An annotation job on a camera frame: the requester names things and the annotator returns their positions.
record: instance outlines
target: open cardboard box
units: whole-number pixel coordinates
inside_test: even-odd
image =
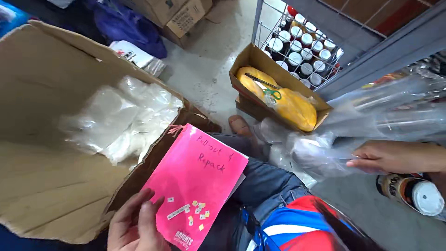
[[[62,114],[76,114],[103,85],[130,75],[183,100],[174,124],[221,128],[177,92],[84,36],[30,21],[0,40],[0,223],[21,237],[87,243],[138,192],[175,140],[163,135],[132,172],[64,143]]]
[[[297,91],[305,97],[313,97],[316,100],[314,107],[317,112],[316,129],[328,116],[330,111],[333,109],[329,106],[318,94],[314,93],[308,87],[306,87],[301,81],[279,66],[270,57],[268,57],[261,49],[259,49],[254,44],[250,43],[246,46],[242,52],[235,59],[234,64],[229,70],[229,78],[231,79],[232,87],[239,91],[239,93],[247,98],[251,99],[260,108],[255,109],[258,113],[263,110],[264,114],[274,114],[273,118],[278,120],[281,124],[286,125],[288,128],[301,131],[297,127],[288,123],[283,119],[274,109],[266,106],[266,104],[260,100],[254,93],[250,92],[246,87],[240,83],[237,79],[237,71],[241,67],[251,66],[257,70],[263,71],[264,73],[270,75],[279,86],[283,88],[289,88],[293,91]]]

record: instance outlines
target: wire rack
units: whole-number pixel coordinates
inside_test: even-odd
[[[268,44],[271,38],[279,38],[282,41],[287,40],[287,38],[279,35],[279,33],[277,32],[277,28],[280,26],[283,20],[286,20],[286,17],[289,14],[287,11],[288,5],[285,2],[281,2],[282,4],[277,4],[277,0],[267,1],[269,2],[266,2],[265,0],[258,0],[257,2],[252,43],[254,43],[262,50],[272,52],[271,47]],[[304,33],[306,32],[305,24],[307,22],[311,22],[313,25],[316,25],[316,27],[320,28],[321,33],[326,35],[326,40],[332,42],[333,44],[336,44],[336,47],[330,50],[331,57],[328,60],[322,60],[317,52],[313,53],[311,65],[313,66],[313,62],[315,60],[323,61],[323,64],[320,64],[320,67],[325,67],[325,70],[323,72],[320,72],[320,68],[314,69],[313,67],[311,74],[309,75],[304,75],[300,72],[302,69],[302,64],[309,63],[308,61],[295,62],[289,58],[289,55],[292,52],[291,46],[287,46],[286,51],[273,51],[276,55],[279,54],[281,56],[280,60],[277,60],[277,57],[275,57],[275,61],[281,61],[279,62],[281,66],[283,66],[283,64],[287,64],[287,66],[289,66],[291,62],[293,62],[293,65],[297,65],[297,67],[292,67],[293,70],[290,73],[299,78],[312,90],[317,91],[318,89],[329,85],[332,82],[331,80],[338,73],[340,73],[342,69],[347,68],[352,62],[358,60],[365,52],[387,39],[387,36],[369,27],[368,24],[392,0],[384,1],[379,9],[363,23],[348,16],[343,12],[349,1],[350,0],[346,0],[342,7],[339,9],[333,8],[332,6],[326,4],[321,0],[299,0],[296,1],[296,4],[292,3],[293,5],[297,5],[299,7],[296,9],[297,12],[304,15],[304,26],[301,27]],[[268,15],[263,15],[266,19],[260,17],[263,14],[262,10],[265,9],[264,7],[272,10],[272,13],[269,12]],[[316,7],[319,8],[320,15],[317,16],[309,14],[308,17],[310,18],[307,19],[307,17],[305,16],[306,13],[310,13],[312,9],[315,9]],[[325,8],[325,12],[320,11],[320,8]],[[330,29],[330,23],[333,22],[335,18],[338,18],[340,20],[337,24],[338,26],[342,26],[343,24],[345,24],[342,29],[338,29],[337,31]],[[343,62],[339,64],[339,60],[345,52],[347,52],[349,55],[347,56],[347,58],[343,58]],[[322,79],[320,84],[311,81],[312,76],[315,74],[320,75]]]

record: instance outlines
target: white jar lid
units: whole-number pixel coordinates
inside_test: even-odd
[[[443,211],[445,201],[434,183],[422,181],[413,187],[412,198],[415,207],[427,216],[435,216]]]
[[[326,39],[324,41],[324,45],[328,48],[328,49],[334,49],[336,47],[336,45],[332,42],[330,42],[328,39]]]
[[[296,20],[296,22],[301,25],[305,22],[304,16],[302,16],[300,13],[296,14],[296,16],[294,17],[294,20]]]
[[[301,66],[301,72],[304,75],[310,75],[313,72],[313,67],[309,63],[304,63]]]
[[[269,52],[267,52],[267,51],[265,51],[265,50],[262,50],[266,55],[268,55],[269,57],[271,57],[271,53],[269,53]]]
[[[314,86],[319,86],[322,83],[322,77],[317,74],[317,73],[313,73],[310,76],[310,82],[314,85]]]
[[[331,52],[323,49],[321,52],[319,52],[319,57],[322,61],[327,61],[331,57]]]
[[[313,63],[313,68],[316,72],[325,71],[325,64],[321,60],[317,60]]]
[[[315,33],[317,28],[314,26],[314,24],[307,22],[305,24],[305,28],[307,29],[308,33]]]
[[[271,48],[275,52],[279,52],[283,48],[283,43],[278,38],[271,38],[268,42],[268,47]]]
[[[303,60],[310,60],[313,57],[313,53],[308,48],[303,48],[301,51]]]
[[[301,41],[304,45],[310,45],[313,42],[313,37],[310,34],[305,33],[302,35]]]
[[[322,33],[321,30],[316,30],[316,39],[319,41],[324,41],[327,38],[327,35],[325,35],[324,33]]]
[[[310,82],[308,81],[308,79],[301,79],[301,82],[302,82],[302,84],[304,84],[306,87],[308,87],[308,88],[311,87],[311,84],[310,84]]]
[[[299,41],[297,41],[297,40],[294,40],[293,42],[291,42],[291,46],[290,47],[291,47],[292,51],[299,52],[299,51],[302,50],[302,44]]]
[[[316,52],[320,52],[324,48],[324,45],[321,41],[313,41],[313,43],[311,43],[311,48]]]
[[[297,52],[291,52],[288,56],[288,62],[292,66],[298,66],[302,63],[302,56]]]
[[[291,39],[291,35],[286,30],[283,30],[283,31],[279,32],[279,36],[278,37],[284,43],[289,42],[289,40]]]
[[[290,32],[291,32],[291,35],[295,38],[300,38],[303,34],[303,31],[299,26],[291,27]]]
[[[279,61],[276,61],[276,63],[278,65],[280,65],[282,68],[284,68],[286,71],[288,71],[288,65],[285,62],[279,60]]]

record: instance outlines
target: blue fabric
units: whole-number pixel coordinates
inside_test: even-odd
[[[111,41],[125,40],[150,55],[164,59],[167,50],[156,26],[144,16],[123,6],[116,0],[85,0],[93,10],[99,31]]]

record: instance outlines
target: bottle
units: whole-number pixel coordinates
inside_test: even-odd
[[[313,67],[309,63],[301,65],[301,70],[298,72],[301,79],[307,79],[313,73]]]
[[[316,40],[322,41],[324,42],[324,40],[327,38],[327,35],[325,35],[324,33],[322,33],[321,30],[316,30]]]
[[[300,40],[303,34],[302,28],[299,26],[291,27],[291,40]]]
[[[287,15],[285,17],[286,24],[285,24],[285,27],[283,28],[283,30],[289,31],[289,29],[291,28],[291,23],[293,22],[293,19],[294,18],[291,15]]]
[[[295,72],[302,63],[302,56],[297,52],[291,52],[288,56],[288,71]]]
[[[313,37],[308,33],[304,33],[302,34],[301,42],[302,42],[302,48],[311,49],[311,43],[313,43]]]
[[[319,74],[317,74],[317,73],[313,73],[310,76],[310,83],[313,86],[318,87],[322,83],[322,77]]]
[[[330,58],[331,58],[331,52],[329,52],[326,49],[323,49],[322,51],[319,52],[319,58],[323,61],[323,62],[327,62]]]
[[[316,60],[313,63],[313,68],[314,68],[314,72],[318,72],[319,73],[319,72],[325,71],[326,66],[325,66],[325,63],[322,62],[321,60]]]
[[[336,45],[333,42],[331,42],[330,40],[326,39],[324,41],[324,49],[332,51],[335,47],[336,47]]]
[[[313,51],[313,54],[317,54],[318,52],[322,51],[324,48],[324,45],[321,43],[321,41],[313,41],[311,43],[311,50]]]
[[[283,56],[280,53],[283,53],[283,43],[278,38],[271,38],[268,42],[269,52],[271,53],[271,58],[274,61],[280,60]]]
[[[282,60],[278,60],[276,61],[276,63],[284,68],[286,71],[288,71],[288,65],[285,62],[283,62]]]
[[[299,41],[294,40],[294,41],[291,42],[290,49],[291,49],[290,53],[291,52],[298,52],[298,53],[300,53],[301,50],[302,50],[302,44]]]
[[[310,62],[310,60],[313,58],[313,53],[311,52],[310,49],[303,48],[301,50],[301,56],[302,56],[302,60],[307,63],[307,62]]]
[[[289,34],[288,31],[283,30],[281,32],[279,32],[279,37],[278,37],[283,44],[283,54],[288,53],[288,49],[289,49],[289,44],[290,44],[290,39],[291,39],[291,35]]]
[[[312,24],[311,22],[306,22],[305,23],[305,30],[308,34],[310,34],[313,39],[316,39],[316,30],[317,28],[314,26],[314,24]]]
[[[271,35],[272,38],[277,38],[277,36],[279,35],[279,32],[282,31],[282,29],[280,29],[280,27],[277,27],[274,29],[273,34]]]

